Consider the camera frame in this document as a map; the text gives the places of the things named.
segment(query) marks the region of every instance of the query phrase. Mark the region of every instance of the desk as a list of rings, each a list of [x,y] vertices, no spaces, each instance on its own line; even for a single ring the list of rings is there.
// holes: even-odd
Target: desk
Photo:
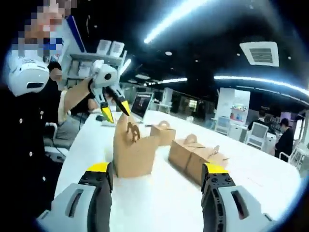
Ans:
[[[63,164],[55,196],[77,183],[94,163],[112,161],[115,128],[102,127],[90,115],[71,146]],[[301,178],[292,165],[258,149],[204,127],[158,111],[148,111],[154,124],[167,120],[177,130],[176,139],[194,133],[209,147],[220,145],[229,157],[227,170],[237,185],[243,185],[261,204],[262,212],[277,220],[298,191]],[[139,125],[142,135],[150,128]],[[114,177],[110,227],[112,232],[203,231],[201,192],[168,162],[169,146],[156,152],[151,175],[123,179]]]

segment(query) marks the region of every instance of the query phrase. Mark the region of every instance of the black ceiling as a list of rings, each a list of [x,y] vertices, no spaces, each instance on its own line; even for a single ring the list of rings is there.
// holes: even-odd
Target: black ceiling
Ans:
[[[121,77],[147,74],[164,80],[187,77],[170,86],[199,97],[216,97],[215,75],[263,77],[308,88],[309,38],[305,10],[295,1],[209,0],[160,33],[143,41],[184,0],[80,0],[72,11],[87,52],[100,39],[125,43],[132,63]],[[239,46],[243,42],[275,41],[280,67],[250,65]]]

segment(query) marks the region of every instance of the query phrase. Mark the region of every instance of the laptop screen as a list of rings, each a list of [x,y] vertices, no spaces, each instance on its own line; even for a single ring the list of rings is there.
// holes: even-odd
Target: laptop screen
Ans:
[[[153,93],[137,93],[131,112],[140,118],[144,118],[152,96]]]

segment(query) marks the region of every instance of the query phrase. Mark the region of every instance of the paper bag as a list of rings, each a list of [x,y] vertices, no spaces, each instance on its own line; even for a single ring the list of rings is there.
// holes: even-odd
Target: paper bag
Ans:
[[[176,130],[170,128],[167,121],[161,121],[158,125],[152,125],[150,130],[150,136],[159,137],[159,146],[171,145],[175,139]]]
[[[142,138],[133,117],[122,114],[114,134],[113,163],[118,177],[130,178],[150,174],[159,138]]]
[[[185,173],[197,184],[201,185],[202,164],[213,163],[223,168],[227,165],[227,158],[219,153],[219,146],[215,148],[205,147],[191,153]]]
[[[197,142],[194,134],[189,134],[186,139],[173,140],[169,150],[169,161],[181,171],[188,165],[191,153],[205,148]]]

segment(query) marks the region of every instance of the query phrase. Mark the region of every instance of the white sleeve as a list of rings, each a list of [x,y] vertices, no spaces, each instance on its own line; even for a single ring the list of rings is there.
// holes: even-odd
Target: white sleeve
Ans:
[[[67,91],[64,90],[61,92],[60,102],[58,106],[58,123],[64,122],[67,120],[67,113],[64,113],[64,98],[66,96]]]

